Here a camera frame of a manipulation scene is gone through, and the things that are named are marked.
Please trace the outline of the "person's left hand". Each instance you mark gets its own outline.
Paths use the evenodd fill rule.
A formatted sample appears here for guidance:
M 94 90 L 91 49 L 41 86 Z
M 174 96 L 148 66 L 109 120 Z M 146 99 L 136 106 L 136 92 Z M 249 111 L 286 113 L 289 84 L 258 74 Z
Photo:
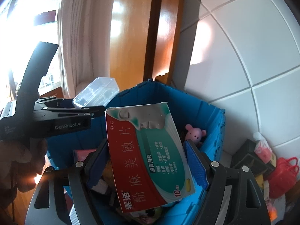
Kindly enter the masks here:
M 47 141 L 31 139 L 30 148 L 19 141 L 1 141 L 1 189 L 16 187 L 25 193 L 35 188 L 35 177 L 45 165 Z

